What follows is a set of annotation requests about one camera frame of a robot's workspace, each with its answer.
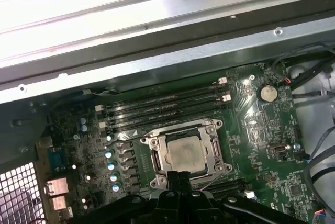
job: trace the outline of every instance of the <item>screw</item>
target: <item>screw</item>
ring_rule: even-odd
[[[151,140],[152,145],[157,145],[157,141],[155,139]]]
[[[222,165],[220,165],[220,164],[217,164],[217,165],[215,166],[215,170],[216,170],[216,171],[222,171],[222,169],[223,169],[223,167],[222,167]]]
[[[197,192],[197,191],[195,191],[195,192],[192,192],[191,195],[192,195],[193,197],[199,197],[199,196],[200,196],[200,193]]]
[[[235,202],[237,202],[237,199],[234,198],[234,197],[228,197],[228,201],[229,201],[230,203],[235,203]]]
[[[215,132],[214,127],[212,127],[212,126],[207,127],[207,133],[208,134],[213,134],[214,132]]]
[[[301,147],[301,145],[299,144],[299,143],[295,143],[294,145],[293,145],[293,149],[294,150],[300,150],[302,147]]]
[[[160,177],[159,181],[160,181],[161,183],[165,183],[165,182],[166,182],[166,179],[165,179],[164,177]]]

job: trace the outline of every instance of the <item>mounting hole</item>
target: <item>mounting hole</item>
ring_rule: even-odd
[[[27,91],[27,88],[24,84],[20,84],[18,86],[18,89],[19,89],[20,92],[23,92],[23,93]]]
[[[167,197],[173,197],[173,196],[174,196],[174,192],[168,192],[168,193],[166,194],[166,196],[167,196]]]
[[[276,35],[276,36],[280,36],[280,35],[282,35],[284,32],[283,32],[283,29],[282,28],[276,28],[275,30],[274,30],[274,34]]]

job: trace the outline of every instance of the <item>ventilation grille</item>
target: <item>ventilation grille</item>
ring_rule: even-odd
[[[0,223],[45,223],[33,163],[0,175]]]

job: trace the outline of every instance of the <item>wire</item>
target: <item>wire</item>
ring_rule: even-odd
[[[322,197],[319,195],[319,193],[316,191],[311,176],[310,176],[310,169],[312,169],[314,166],[316,166],[317,164],[321,163],[322,161],[324,161],[325,159],[333,156],[335,154],[335,145],[328,148],[326,151],[320,153],[319,155],[317,155],[314,159],[312,159],[305,167],[304,169],[304,179],[305,179],[305,183],[306,186],[311,190],[311,192],[314,194],[315,199],[320,202],[324,209],[329,212],[329,214],[332,217],[335,217],[335,212],[328,206],[328,204],[322,199]]]
[[[332,131],[335,130],[335,126],[330,127],[327,131],[324,132],[324,134],[319,139],[318,143],[316,144],[313,152],[310,154],[310,158],[313,159],[315,154],[319,151],[320,147],[322,146],[323,142],[327,139],[327,137],[330,135]]]
[[[314,215],[318,215],[318,214],[325,214],[325,211],[323,209],[319,210],[319,211],[316,211],[314,213]]]
[[[320,61],[312,68],[307,70],[306,72],[300,74],[295,80],[294,83],[291,84],[291,90],[295,90],[302,86],[303,84],[307,83],[309,80],[313,79],[319,73],[321,73],[325,68],[329,67],[330,65],[335,63],[335,57],[330,56],[323,61]]]
[[[321,91],[307,92],[307,93],[302,93],[302,94],[292,94],[292,97],[294,99],[297,99],[297,98],[310,98],[310,97],[318,97],[318,96],[322,96],[322,92]]]
[[[325,217],[326,215],[324,214],[317,214],[313,216],[312,224],[316,224],[316,220],[320,217]]]
[[[36,219],[32,220],[31,222],[29,222],[28,224],[37,224],[39,221],[41,223],[42,223],[42,221],[45,221],[47,224],[49,224],[49,221],[48,221],[47,218],[36,218]]]
[[[328,173],[332,173],[332,172],[335,172],[335,166],[332,166],[332,167],[328,167],[328,168],[325,168],[319,172],[317,172],[316,174],[313,175],[312,177],[312,182],[313,184],[318,180],[320,179],[322,176],[328,174]]]
[[[200,189],[200,191],[205,190],[207,187],[209,187],[211,184],[213,184],[215,181],[217,181],[218,179],[222,178],[225,175],[225,173],[221,173],[220,175],[218,175],[214,180],[212,180],[211,182],[209,182],[206,186],[204,186],[203,188]]]
[[[316,42],[316,43],[311,43],[311,44],[307,44],[305,46],[302,46],[300,48],[294,49],[292,51],[287,52],[286,54],[284,54],[283,56],[277,58],[273,64],[271,65],[271,69],[279,76],[281,77],[286,83],[290,84],[291,89],[294,90],[300,86],[302,86],[304,83],[308,82],[309,80],[311,80],[313,77],[315,77],[317,74],[319,74],[321,71],[323,71],[323,69],[325,68],[324,65],[329,66],[332,65],[333,63],[335,63],[335,58],[334,56],[330,56],[328,58],[326,58],[324,61],[321,61],[319,64],[316,64],[314,67],[312,67],[310,70],[306,71],[305,73],[302,73],[298,78],[296,78],[295,80],[291,80],[289,78],[287,78],[284,74],[278,72],[276,70],[276,65],[281,62],[282,60],[292,57],[293,55],[297,54],[300,51],[309,49],[309,48],[313,48],[313,47],[322,47],[324,49],[326,49],[327,51],[331,52],[333,55],[335,55],[335,51],[333,50],[332,47],[330,47],[329,45],[322,43],[322,42]]]

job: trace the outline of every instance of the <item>metal panel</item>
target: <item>metal panel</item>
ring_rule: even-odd
[[[306,69],[312,67],[315,62],[305,63],[300,66],[304,66]],[[332,71],[330,76],[325,73],[320,73],[314,79],[310,80],[308,83],[303,85],[294,91],[294,93],[301,94],[305,92],[320,91],[326,89],[328,91],[334,91],[335,88],[335,72]],[[333,97],[319,97],[310,99],[297,99],[295,100],[299,124],[303,134],[304,148],[306,153],[312,153],[318,140],[321,138],[322,134],[330,127],[334,125],[335,118],[335,100]],[[334,145],[335,132],[331,132],[326,141],[321,146],[317,155],[324,150],[332,147]],[[335,156],[332,156],[325,161],[317,165],[311,172],[315,174],[320,170],[327,167],[334,166]],[[332,193],[334,190],[335,174],[330,173],[320,178],[315,182],[315,187],[319,194],[327,202],[327,204],[335,209],[335,199]]]
[[[119,90],[167,82],[231,66],[262,61],[292,48],[335,36],[335,17],[206,44],[141,60],[67,75],[41,82],[28,80],[0,91],[0,103],[43,95],[85,85],[113,85]]]
[[[293,1],[297,0],[3,2],[0,67]],[[20,47],[13,47],[17,42]]]

